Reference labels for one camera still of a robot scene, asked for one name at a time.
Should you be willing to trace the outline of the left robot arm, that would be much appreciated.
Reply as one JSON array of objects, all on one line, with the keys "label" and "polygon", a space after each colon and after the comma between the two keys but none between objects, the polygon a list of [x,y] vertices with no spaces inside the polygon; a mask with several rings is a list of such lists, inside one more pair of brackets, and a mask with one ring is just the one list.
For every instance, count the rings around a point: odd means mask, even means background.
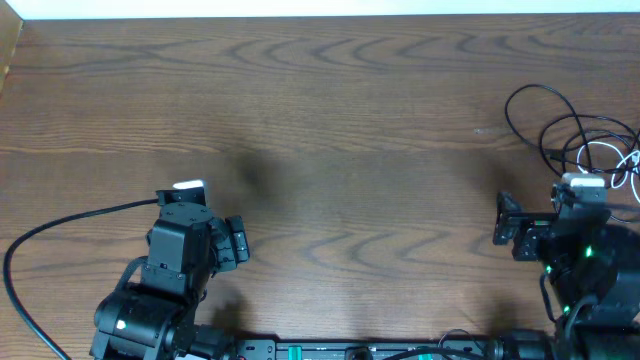
[{"label": "left robot arm", "polygon": [[96,359],[234,359],[232,336],[195,322],[216,274],[250,258],[241,217],[222,219],[205,187],[160,190],[149,252],[132,260],[94,315]]}]

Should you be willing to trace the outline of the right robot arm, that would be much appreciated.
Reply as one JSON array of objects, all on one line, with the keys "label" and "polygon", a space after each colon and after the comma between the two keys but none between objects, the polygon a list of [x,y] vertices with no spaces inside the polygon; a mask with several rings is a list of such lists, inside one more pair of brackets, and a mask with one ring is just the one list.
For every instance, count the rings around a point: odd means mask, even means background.
[{"label": "right robot arm", "polygon": [[639,235],[609,219],[602,186],[552,188],[553,213],[531,213],[507,192],[496,199],[493,242],[516,261],[539,262],[551,336],[514,330],[490,341],[488,359],[636,359],[639,356]]}]

